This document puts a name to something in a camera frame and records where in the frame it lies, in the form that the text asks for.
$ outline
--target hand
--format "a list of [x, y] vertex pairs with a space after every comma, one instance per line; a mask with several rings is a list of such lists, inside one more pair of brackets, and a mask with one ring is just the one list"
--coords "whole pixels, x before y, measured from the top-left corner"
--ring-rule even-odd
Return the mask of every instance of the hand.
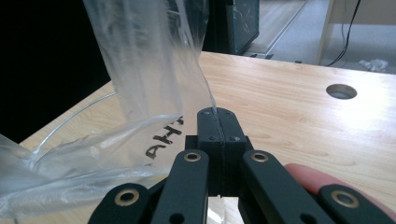
[[370, 200], [373, 204], [382, 209], [382, 211], [384, 211], [391, 219], [393, 219], [393, 221], [396, 222], [396, 213], [390, 210], [384, 204], [331, 175], [324, 174], [304, 165], [293, 163], [285, 165], [285, 168], [294, 177], [294, 179], [310, 193], [318, 194], [320, 188], [331, 184], [347, 186], [358, 191], [361, 195], [366, 197], [366, 199]]

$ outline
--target black cable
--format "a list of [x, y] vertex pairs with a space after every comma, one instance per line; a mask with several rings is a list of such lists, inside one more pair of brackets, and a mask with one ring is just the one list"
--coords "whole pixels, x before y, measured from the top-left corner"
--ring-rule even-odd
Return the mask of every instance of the black cable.
[[358, 12], [359, 5], [360, 5], [360, 4], [361, 4], [361, 0], [358, 0], [358, 3], [357, 3], [356, 6], [355, 6], [355, 11], [353, 12], [352, 20], [351, 20], [351, 22], [350, 22], [350, 24], [349, 24], [349, 29], [348, 29], [347, 35], [346, 35], [346, 43], [345, 43], [345, 45], [344, 45], [343, 50], [342, 50], [341, 53], [338, 55], [338, 57], [337, 57], [336, 59], [334, 59], [334, 61], [332, 61], [332, 63], [329, 63], [329, 64], [326, 65], [326, 66], [332, 66], [333, 64], [335, 64], [336, 62], [338, 62], [341, 58], [343, 58], [344, 55], [346, 54], [346, 52], [347, 52], [347, 47], [348, 47], [348, 45], [349, 45], [350, 28], [352, 28], [352, 24], [353, 24], [353, 21], [355, 20], [355, 16], [356, 16], [356, 13]]

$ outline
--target wooden tabletop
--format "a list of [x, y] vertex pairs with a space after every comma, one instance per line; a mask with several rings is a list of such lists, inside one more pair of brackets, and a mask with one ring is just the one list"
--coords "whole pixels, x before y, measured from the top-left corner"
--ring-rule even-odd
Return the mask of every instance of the wooden tabletop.
[[[269, 151], [283, 164], [300, 163], [334, 175], [396, 211], [396, 76], [206, 52], [200, 64], [218, 107], [236, 114], [256, 149]], [[357, 96], [333, 98], [326, 92], [332, 84], [353, 87]], [[59, 123], [111, 92], [111, 84], [106, 84], [21, 144], [35, 149]], [[112, 116], [120, 112], [116, 98], [110, 97], [87, 109], [91, 111], [85, 116], [69, 120], [46, 147], [94, 131], [95, 120], [109, 113], [102, 106], [111, 108]], [[121, 120], [105, 125], [116, 126]], [[19, 223], [83, 223], [92, 209]], [[227, 218], [229, 223], [240, 220], [233, 214]]]

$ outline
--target floor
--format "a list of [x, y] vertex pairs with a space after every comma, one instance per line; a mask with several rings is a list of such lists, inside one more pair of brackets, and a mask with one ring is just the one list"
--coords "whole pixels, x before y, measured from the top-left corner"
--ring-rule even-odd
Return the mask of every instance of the floor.
[[[260, 7], [260, 35], [245, 56], [327, 65], [344, 47], [349, 20], [328, 25], [331, 0], [261, 0]], [[333, 67], [367, 71], [360, 61], [379, 59], [388, 64], [380, 72], [396, 75], [395, 37], [396, 25], [354, 24], [346, 55]]]

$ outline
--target wooden table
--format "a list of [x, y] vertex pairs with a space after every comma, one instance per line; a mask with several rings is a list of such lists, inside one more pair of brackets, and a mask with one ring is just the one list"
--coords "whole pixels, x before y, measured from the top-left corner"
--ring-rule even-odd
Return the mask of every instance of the wooden table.
[[[271, 152], [283, 164], [300, 163], [334, 175], [396, 211], [396, 76], [205, 52], [200, 63], [218, 106], [236, 114], [255, 148]], [[336, 83], [353, 87], [358, 95], [331, 97], [326, 89]], [[36, 148], [65, 118], [110, 92], [112, 86], [106, 84], [21, 144]], [[120, 109], [111, 100], [101, 106]], [[98, 107], [63, 127], [52, 144], [86, 132], [81, 126], [94, 126], [87, 121], [95, 119], [92, 113], [99, 113]], [[93, 208], [19, 223], [83, 223]], [[235, 210], [226, 213], [229, 223], [240, 220]]]

